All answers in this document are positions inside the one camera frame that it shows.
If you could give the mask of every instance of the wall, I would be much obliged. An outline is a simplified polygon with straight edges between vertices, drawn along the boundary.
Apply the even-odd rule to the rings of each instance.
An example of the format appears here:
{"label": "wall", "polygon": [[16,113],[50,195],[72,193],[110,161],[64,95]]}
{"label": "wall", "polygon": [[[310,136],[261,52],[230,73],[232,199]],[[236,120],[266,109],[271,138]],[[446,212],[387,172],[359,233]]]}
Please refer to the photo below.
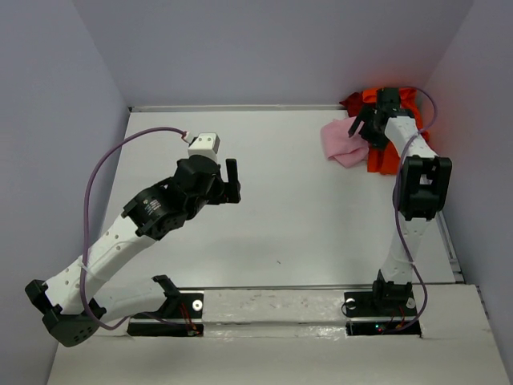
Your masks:
{"label": "wall", "polygon": [[[80,255],[82,201],[127,109],[69,0],[0,5],[0,383],[44,384],[56,347],[25,285]],[[93,200],[98,232],[115,161]]]}
{"label": "wall", "polygon": [[446,219],[467,281],[481,286],[513,379],[513,3],[475,2],[427,83],[440,115],[433,144],[454,163]]}
{"label": "wall", "polygon": [[336,103],[423,85],[471,0],[74,0],[129,105]]}

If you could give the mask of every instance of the pile of cloth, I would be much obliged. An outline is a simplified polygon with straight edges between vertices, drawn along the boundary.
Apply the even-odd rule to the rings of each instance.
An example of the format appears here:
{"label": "pile of cloth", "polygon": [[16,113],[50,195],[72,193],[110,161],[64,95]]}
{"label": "pile of cloth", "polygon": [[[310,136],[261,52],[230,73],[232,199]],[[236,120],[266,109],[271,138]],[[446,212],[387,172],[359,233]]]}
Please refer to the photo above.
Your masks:
{"label": "pile of cloth", "polygon": [[[363,92],[354,92],[340,104],[347,108],[349,118],[334,120],[321,129],[321,140],[326,158],[336,160],[344,167],[353,167],[355,164],[367,158],[367,171],[380,172],[381,174],[395,174],[399,166],[399,155],[392,142],[389,142],[385,150],[369,148],[369,144],[359,135],[349,138],[348,131],[364,104],[376,106],[376,95],[380,88],[371,88]],[[415,117],[417,129],[422,129],[422,116],[415,104],[417,90],[413,88],[400,88],[401,106],[411,110]],[[429,132],[423,132],[422,136],[429,140]]]}

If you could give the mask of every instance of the cable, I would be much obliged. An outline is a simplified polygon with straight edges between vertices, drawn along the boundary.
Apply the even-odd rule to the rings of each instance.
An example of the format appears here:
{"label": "cable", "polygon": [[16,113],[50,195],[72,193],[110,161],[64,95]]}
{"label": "cable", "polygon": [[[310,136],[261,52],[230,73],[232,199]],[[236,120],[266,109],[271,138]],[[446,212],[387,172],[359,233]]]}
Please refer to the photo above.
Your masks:
{"label": "cable", "polygon": [[396,333],[399,331],[403,331],[403,330],[409,328],[410,326],[412,326],[414,323],[416,323],[418,321],[418,319],[420,318],[422,313],[424,313],[424,310],[426,309],[426,306],[427,306],[426,283],[424,282],[420,273],[418,272],[417,266],[414,264],[414,259],[411,255],[410,248],[406,244],[406,239],[404,238],[404,235],[402,235],[401,223],[399,222],[399,186],[401,185],[401,166],[402,166],[402,162],[404,162],[404,159],[406,158],[406,154],[408,153],[408,148],[413,143],[415,138],[417,138],[417,136],[422,134],[423,132],[426,132],[427,130],[429,130],[433,126],[436,119],[438,118],[438,106],[436,105],[436,103],[435,103],[434,99],[431,97],[431,95],[429,95],[426,91],[424,91],[423,89],[418,88],[418,87],[408,86],[408,87],[401,87],[401,88],[413,88],[417,91],[420,91],[422,94],[424,94],[427,97],[427,99],[430,100],[431,104],[433,105],[433,118],[431,119],[430,123],[428,125],[426,125],[424,128],[418,130],[417,133],[415,135],[413,135],[406,142],[406,146],[404,146],[404,149],[402,150],[401,159],[399,161],[399,166],[398,166],[398,172],[395,177],[395,186],[394,186],[394,194],[393,194],[394,195],[395,227],[398,231],[398,235],[399,235],[399,238],[401,239],[402,247],[404,248],[406,256],[408,257],[408,260],[411,262],[411,266],[414,270],[415,275],[417,276],[418,283],[420,283],[420,285],[422,287],[422,291],[424,292],[424,303],[422,304],[420,310],[418,311],[418,313],[414,319],[412,319],[406,325],[404,325],[398,329],[389,330],[389,333]]}
{"label": "cable", "polygon": [[[140,136],[150,134],[152,132],[162,132],[162,131],[168,131],[168,132],[176,132],[178,134],[182,135],[182,139],[185,140],[187,136],[186,131],[179,130],[178,128],[173,127],[156,127],[156,128],[149,128],[148,130],[143,130],[141,132],[137,132],[134,135],[129,136],[122,142],[118,143],[116,146],[111,148],[109,151],[105,153],[105,155],[102,156],[102,158],[99,160],[99,162],[96,164],[95,168],[93,169],[93,172],[91,173],[91,176],[89,177],[89,181],[87,182],[86,192],[83,198],[83,250],[82,250],[82,263],[84,266],[87,267],[87,261],[89,260],[89,200],[91,198],[91,189],[93,186],[93,182],[95,181],[96,174],[98,174],[99,169],[102,167],[103,163],[111,156],[114,152],[122,148],[125,144],[128,142],[131,142],[134,139],[139,138]],[[80,300],[82,301],[82,306],[84,311],[86,312],[87,316],[93,320],[93,322],[102,327],[103,329],[107,330],[114,330],[121,326],[123,322],[125,322],[128,317],[123,318],[121,321],[116,323],[114,326],[109,326],[106,323],[101,322],[98,318],[96,318],[95,314],[93,313],[92,309],[89,307],[89,303],[87,302],[87,296],[86,296],[86,275],[87,271],[82,268],[80,270]],[[148,317],[154,318],[159,322],[162,323],[168,323],[167,321],[164,321],[162,318],[155,317],[151,314],[146,313]]]}

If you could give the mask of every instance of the white table surface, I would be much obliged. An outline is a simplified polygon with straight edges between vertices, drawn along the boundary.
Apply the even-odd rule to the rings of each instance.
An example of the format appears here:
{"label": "white table surface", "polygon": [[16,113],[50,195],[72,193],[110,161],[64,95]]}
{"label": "white table surface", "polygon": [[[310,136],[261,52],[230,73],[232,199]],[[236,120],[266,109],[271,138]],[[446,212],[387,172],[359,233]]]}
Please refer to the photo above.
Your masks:
{"label": "white table surface", "polygon": [[[269,306],[277,298],[268,295],[266,303],[259,290],[235,291],[240,299],[260,297],[251,306],[241,306],[233,300],[237,293],[227,293],[225,299],[231,298],[227,312],[225,299],[216,300],[223,296],[222,290],[213,290],[212,295],[207,291],[210,319],[222,322],[266,314],[267,321],[278,323],[208,324],[203,338],[93,336],[73,348],[59,346],[48,385],[509,384],[473,286],[428,288],[430,301],[421,318],[423,338],[346,337],[339,331],[345,324],[342,296],[328,290],[313,294],[314,290],[286,290],[281,308]],[[414,291],[416,298],[422,298],[420,287]],[[286,304],[302,306],[296,320],[311,322],[305,333],[301,332],[305,325],[280,326],[294,314]]]}
{"label": "white table surface", "polygon": [[[206,206],[122,269],[109,285],[168,275],[181,287],[370,284],[388,253],[394,227],[392,176],[366,165],[327,161],[320,129],[345,111],[201,111],[131,114],[127,136],[173,126],[217,132],[219,162],[237,158],[238,205]],[[180,138],[162,132],[122,150],[104,230],[140,190],[173,175],[187,156]],[[426,282],[454,282],[436,221],[418,255]]]}

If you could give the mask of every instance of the purple cable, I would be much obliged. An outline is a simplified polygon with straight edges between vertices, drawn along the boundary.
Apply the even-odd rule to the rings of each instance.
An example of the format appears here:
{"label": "purple cable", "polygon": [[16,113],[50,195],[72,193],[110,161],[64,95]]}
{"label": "purple cable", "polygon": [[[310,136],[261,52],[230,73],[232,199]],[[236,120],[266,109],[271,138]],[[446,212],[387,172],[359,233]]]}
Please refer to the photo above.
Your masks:
{"label": "purple cable", "polygon": [[[95,181],[96,174],[98,174],[99,169],[102,167],[103,163],[105,163],[105,160],[109,158],[114,152],[122,148],[126,143],[131,142],[134,139],[139,138],[140,136],[150,134],[152,132],[161,132],[161,131],[169,131],[169,132],[176,132],[178,134],[182,135],[182,139],[185,137],[187,132],[179,130],[178,128],[172,128],[172,127],[156,127],[156,128],[149,128],[148,130],[143,130],[141,132],[137,132],[134,135],[129,136],[113,148],[111,148],[109,151],[105,153],[104,156],[99,160],[99,162],[96,164],[95,168],[93,169],[93,172],[91,173],[91,176],[89,177],[89,181],[87,182],[86,187],[86,193],[83,198],[83,250],[82,250],[82,263],[84,266],[87,267],[87,261],[89,260],[89,200],[91,197],[91,188],[93,186],[93,182]],[[123,322],[125,322],[128,317],[123,318],[121,321],[116,323],[114,326],[109,326],[106,323],[101,322],[93,313],[92,309],[89,307],[89,303],[87,302],[87,296],[86,296],[86,274],[87,271],[85,269],[80,270],[80,299],[82,300],[82,306],[85,310],[86,314],[100,327],[107,330],[114,330],[117,329]],[[162,318],[158,318],[156,316],[153,316],[152,314],[145,313],[148,317],[154,318],[157,321],[160,321],[162,323],[166,324],[172,324],[171,322],[164,321]]]}
{"label": "purple cable", "polygon": [[417,87],[410,87],[410,86],[408,86],[408,87],[401,87],[401,88],[413,88],[413,89],[415,89],[417,91],[420,91],[422,94],[424,94],[427,97],[427,99],[430,100],[431,104],[433,105],[433,118],[431,119],[430,123],[428,125],[426,125],[424,128],[418,130],[417,134],[413,135],[406,142],[406,146],[404,146],[404,149],[402,150],[401,159],[399,161],[399,166],[398,166],[398,172],[397,172],[397,176],[395,178],[395,186],[394,186],[394,194],[393,194],[394,195],[394,211],[395,211],[395,213],[394,213],[395,214],[395,227],[396,227],[396,229],[398,231],[399,238],[401,239],[402,247],[404,248],[406,256],[408,257],[408,260],[411,262],[413,271],[414,271],[415,275],[417,276],[418,283],[420,283],[420,286],[422,287],[422,291],[424,292],[424,303],[422,304],[420,310],[418,311],[418,313],[417,313],[417,315],[415,316],[414,319],[409,321],[405,326],[400,327],[399,329],[388,330],[386,333],[397,333],[398,331],[405,330],[408,327],[412,326],[414,323],[416,323],[418,321],[418,319],[421,317],[422,313],[424,313],[424,310],[426,309],[426,306],[427,306],[427,287],[426,287],[426,283],[424,282],[424,280],[420,276],[420,273],[418,272],[417,266],[414,264],[414,258],[411,255],[410,248],[406,244],[406,239],[404,238],[404,235],[402,235],[401,223],[399,222],[399,186],[401,185],[401,166],[402,166],[402,162],[406,158],[406,154],[408,153],[408,148],[410,147],[410,145],[413,143],[413,141],[415,140],[415,138],[418,135],[420,135],[423,132],[429,130],[433,126],[434,122],[436,121],[436,119],[438,117],[438,107],[437,107],[434,99],[427,92],[425,92],[423,89],[417,88]]}

